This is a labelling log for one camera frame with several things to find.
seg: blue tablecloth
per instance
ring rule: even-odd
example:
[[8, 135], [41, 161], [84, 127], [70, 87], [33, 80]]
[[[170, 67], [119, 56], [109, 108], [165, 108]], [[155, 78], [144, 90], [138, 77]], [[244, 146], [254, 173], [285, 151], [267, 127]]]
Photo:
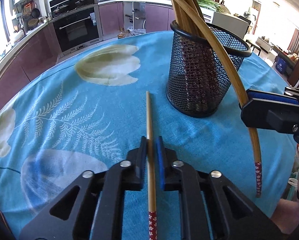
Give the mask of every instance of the blue tablecloth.
[[[43, 73], [3, 108], [0, 210], [16, 237], [82, 171], [104, 171], [139, 146], [146, 135], [146, 90], [152, 93], [155, 137], [162, 135], [165, 146], [197, 170], [220, 170], [267, 216], [272, 215], [287, 184], [296, 143], [289, 135], [259, 130], [263, 191], [256, 199], [251, 142], [233, 88], [216, 113], [204, 119], [185, 116], [168, 102], [172, 37], [173, 32], [150, 33], [80, 53]], [[131, 46], [108, 47], [113, 44]], [[74, 67], [89, 53], [107, 50], [114, 52], [110, 66], [96, 55], [97, 64], [103, 64], [100, 71], [88, 61], [86, 69], [84, 64]], [[239, 75], [246, 89], [282, 93], [285, 87], [254, 53], [243, 61]], [[157, 189], [157, 207], [159, 238], [179, 239], [178, 193]], [[141, 192], [126, 193], [123, 239], [147, 235], [145, 186]]]

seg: fern leaf print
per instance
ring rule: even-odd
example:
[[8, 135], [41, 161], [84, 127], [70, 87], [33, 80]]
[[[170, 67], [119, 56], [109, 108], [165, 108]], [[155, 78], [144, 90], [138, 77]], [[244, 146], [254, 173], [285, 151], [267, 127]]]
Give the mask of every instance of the fern leaf print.
[[56, 97], [39, 106], [42, 96], [40, 94], [25, 119], [17, 126], [22, 126], [24, 130], [22, 147], [44, 136], [44, 148], [80, 151], [89, 155], [101, 154], [117, 162], [121, 159], [121, 151], [113, 138], [114, 131], [106, 132], [110, 122], [103, 123], [104, 113], [97, 112], [98, 103], [93, 109], [85, 111], [87, 97], [82, 103], [75, 103], [78, 95], [77, 90], [74, 96], [65, 102], [61, 83]]

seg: purple cabinet door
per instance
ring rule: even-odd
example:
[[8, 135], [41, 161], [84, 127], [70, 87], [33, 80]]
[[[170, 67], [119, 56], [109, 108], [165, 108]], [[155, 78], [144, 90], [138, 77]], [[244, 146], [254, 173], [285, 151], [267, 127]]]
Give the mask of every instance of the purple cabinet door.
[[99, 16], [104, 39], [116, 36], [120, 26], [117, 3], [99, 6]]
[[52, 55], [57, 57], [62, 50], [59, 46], [53, 23], [49, 23], [48, 26], [43, 29], [43, 31]]
[[124, 29], [124, 11], [123, 11], [123, 2], [117, 3], [117, 16], [118, 24], [120, 29]]
[[44, 71], [55, 65], [57, 56], [51, 52], [46, 35], [47, 27], [40, 30], [29, 40], [29, 43], [20, 51], [17, 58], [30, 81], [37, 78]]
[[27, 84], [29, 80], [16, 57], [0, 80], [0, 110]]
[[146, 33], [168, 30], [168, 7], [146, 4]]
[[173, 9], [169, 9], [168, 11], [168, 30], [172, 30], [171, 29], [171, 22], [175, 20], [175, 13], [174, 13], [174, 10]]

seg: frying pan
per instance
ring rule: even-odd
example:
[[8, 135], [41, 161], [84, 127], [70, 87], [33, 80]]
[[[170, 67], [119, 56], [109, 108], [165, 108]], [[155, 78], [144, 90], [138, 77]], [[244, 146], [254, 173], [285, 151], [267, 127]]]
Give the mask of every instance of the frying pan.
[[39, 11], [39, 9], [37, 9], [37, 8], [32, 9], [32, 17], [33, 18], [37, 19], [40, 14], [41, 14], [41, 12]]

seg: oven handle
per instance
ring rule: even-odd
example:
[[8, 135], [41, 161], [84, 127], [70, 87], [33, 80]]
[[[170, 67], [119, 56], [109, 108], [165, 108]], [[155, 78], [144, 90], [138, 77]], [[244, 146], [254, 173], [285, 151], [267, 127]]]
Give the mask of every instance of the oven handle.
[[68, 27], [68, 26], [70, 26], [70, 25], [72, 25], [72, 24], [74, 24], [74, 23], [78, 23], [78, 22], [81, 22], [81, 21], [84, 21], [84, 20], [87, 20], [87, 19], [90, 19], [90, 18], [91, 18], [91, 17], [89, 16], [89, 17], [84, 18], [84, 19], [81, 19], [81, 20], [79, 20], [79, 21], [76, 21], [76, 22], [67, 24], [67, 25], [65, 25], [64, 27], [59, 27], [59, 29], [60, 29], [60, 30], [61, 30], [61, 29], [64, 29], [64, 28], [66, 28], [66, 27]]

